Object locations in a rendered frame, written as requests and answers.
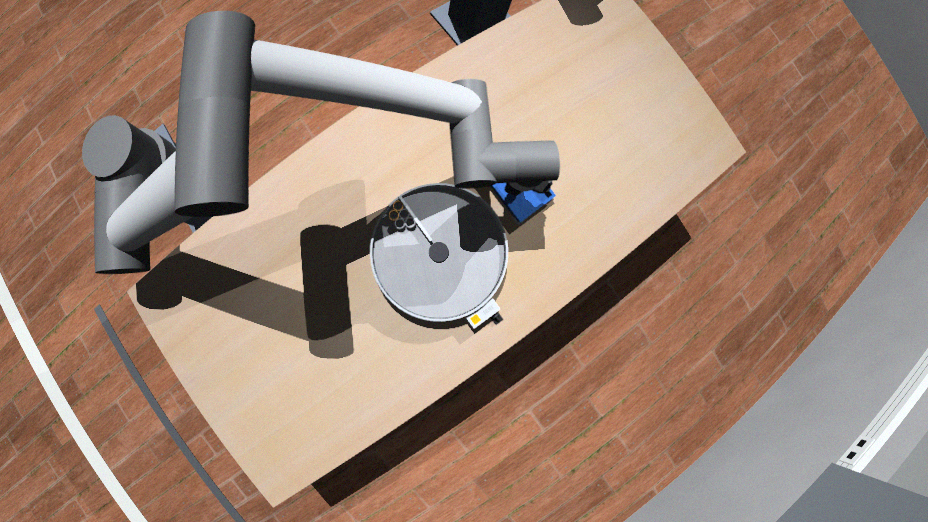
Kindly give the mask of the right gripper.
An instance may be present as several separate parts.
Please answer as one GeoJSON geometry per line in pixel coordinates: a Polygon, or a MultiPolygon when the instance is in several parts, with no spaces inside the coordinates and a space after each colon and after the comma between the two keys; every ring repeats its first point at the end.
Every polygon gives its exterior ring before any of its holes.
{"type": "Polygon", "coordinates": [[[533,189],[533,187],[521,186],[516,182],[506,183],[508,185],[506,185],[504,190],[505,192],[512,194],[514,196],[517,196],[518,194],[521,194],[524,191],[530,191],[530,190],[537,192],[537,193],[549,193],[551,185],[553,184],[552,182],[553,181],[543,181],[539,185],[535,186],[534,187],[535,189],[533,189]]]}

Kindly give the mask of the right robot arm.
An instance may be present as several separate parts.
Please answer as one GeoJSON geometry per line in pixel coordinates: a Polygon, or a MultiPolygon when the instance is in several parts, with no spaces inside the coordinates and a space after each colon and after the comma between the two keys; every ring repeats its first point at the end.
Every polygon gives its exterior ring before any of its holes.
{"type": "Polygon", "coordinates": [[[82,159],[95,176],[95,273],[150,271],[156,237],[192,217],[249,208],[251,91],[448,122],[456,188],[559,178],[555,141],[493,142],[485,81],[447,82],[254,35],[254,21],[235,11],[188,22],[176,149],[116,115],[90,128],[82,159]]]}

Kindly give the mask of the blue open-top crate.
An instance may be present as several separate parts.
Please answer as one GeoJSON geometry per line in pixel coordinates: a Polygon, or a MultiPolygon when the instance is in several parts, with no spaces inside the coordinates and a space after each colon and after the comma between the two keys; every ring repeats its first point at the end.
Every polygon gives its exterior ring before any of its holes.
{"type": "Polygon", "coordinates": [[[506,183],[497,183],[496,185],[492,185],[491,188],[504,203],[513,217],[515,217],[516,220],[518,219],[518,222],[522,222],[524,219],[526,219],[528,216],[530,216],[532,213],[534,213],[536,210],[538,210],[540,207],[542,207],[556,196],[551,189],[548,194],[537,193],[530,190],[524,191],[521,194],[514,196],[504,191],[506,183]]]}

